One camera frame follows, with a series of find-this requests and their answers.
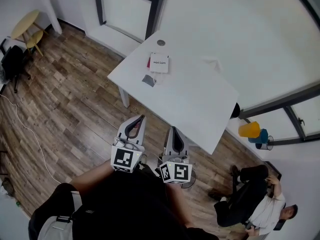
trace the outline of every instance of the black shoe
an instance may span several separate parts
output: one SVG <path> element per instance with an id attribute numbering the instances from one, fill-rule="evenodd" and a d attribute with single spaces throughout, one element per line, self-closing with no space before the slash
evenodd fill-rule
<path id="1" fill-rule="evenodd" d="M 232 181 L 233 181 L 233 184 L 238 186 L 239 182 L 238 182 L 238 176 L 240 175 L 240 171 L 239 169 L 233 165 L 231 167 L 231 175 L 232 175 Z"/>
<path id="2" fill-rule="evenodd" d="M 220 201 L 222 197 L 225 197 L 225 194 L 219 193 L 216 190 L 212 189 L 209 193 L 208 196 L 211 197 L 212 199 L 216 201 Z"/>

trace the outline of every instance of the black office chair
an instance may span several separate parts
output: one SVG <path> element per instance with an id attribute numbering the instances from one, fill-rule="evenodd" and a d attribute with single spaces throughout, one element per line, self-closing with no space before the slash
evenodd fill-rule
<path id="1" fill-rule="evenodd" d="M 248 181 L 239 190 L 237 190 L 236 182 L 232 181 L 232 194 L 227 195 L 229 199 L 228 200 L 229 207 L 236 206 L 241 201 L 241 199 L 244 198 L 244 195 L 248 190 L 250 184 L 251 184 L 250 181 Z M 215 193 L 214 191 L 211 191 L 208 195 L 215 200 L 217 200 L 218 197 L 220 197 L 220 194 L 217 192 Z M 268 196 L 271 198 L 273 196 L 273 192 L 271 192 Z M 285 222 L 286 222 L 285 219 L 280 219 L 273 230 L 274 231 L 281 230 Z M 248 220 L 241 221 L 241 224 L 243 224 L 247 230 L 250 229 L 251 226 L 253 226 L 253 224 Z"/>
<path id="2" fill-rule="evenodd" d="M 14 93 L 16 94 L 18 91 L 17 83 L 20 74 L 27 76 L 28 80 L 31 79 L 31 76 L 25 71 L 25 66 L 28 61 L 33 61 L 34 59 L 30 54 L 28 54 L 28 52 L 24 53 L 22 49 L 17 45 L 10 47 L 7 51 L 5 51 L 5 42 L 6 39 L 4 39 L 0 44 L 0 50 L 3 53 L 1 63 L 4 69 L 6 80 L 10 80 L 12 82 L 13 78 L 15 79 Z"/>

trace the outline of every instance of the blue cup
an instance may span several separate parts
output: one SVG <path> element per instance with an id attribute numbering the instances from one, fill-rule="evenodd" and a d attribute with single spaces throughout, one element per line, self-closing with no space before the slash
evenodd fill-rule
<path id="1" fill-rule="evenodd" d="M 257 138 L 248 138 L 250 143 L 265 144 L 268 142 L 268 131 L 266 129 L 261 129 L 260 135 Z"/>

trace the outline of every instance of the black pants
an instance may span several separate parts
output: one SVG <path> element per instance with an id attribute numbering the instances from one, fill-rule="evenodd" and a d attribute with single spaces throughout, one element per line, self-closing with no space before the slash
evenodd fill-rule
<path id="1" fill-rule="evenodd" d="M 214 205 L 216 220 L 219 226 L 229 227 L 243 223 L 250 218 L 266 195 L 268 185 L 265 178 L 268 177 L 268 174 L 268 168 L 265 165 L 243 168 L 241 170 L 240 180 L 249 182 L 237 191 L 235 199 L 233 199 L 234 204 L 230 208 L 230 204 L 226 201 L 220 201 Z M 238 193 L 241 193 L 239 200 L 237 200 Z"/>

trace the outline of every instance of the person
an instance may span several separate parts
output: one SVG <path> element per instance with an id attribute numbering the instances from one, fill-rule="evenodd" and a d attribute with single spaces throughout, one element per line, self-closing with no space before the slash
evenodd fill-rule
<path id="1" fill-rule="evenodd" d="M 271 232 L 279 220 L 290 220 L 298 212 L 298 206 L 284 208 L 286 204 L 279 180 L 269 175 L 265 165 L 243 168 L 241 171 L 232 167 L 233 182 L 248 182 L 248 188 L 238 203 L 231 205 L 227 198 L 218 193 L 209 193 L 209 196 L 219 200 L 214 205 L 217 214 L 217 223 L 221 227 L 229 227 L 249 220 L 254 226 L 245 231 L 249 236 L 260 236 Z M 274 185 L 273 197 L 266 195 L 268 182 Z"/>
<path id="2" fill-rule="evenodd" d="M 57 186 L 29 222 L 29 238 L 37 240 L 52 216 L 72 218 L 77 239 L 219 240 L 197 228 L 179 184 L 164 184 L 145 164 L 133 173 L 114 171 L 110 160 Z M 75 211 L 72 193 L 82 206 Z"/>

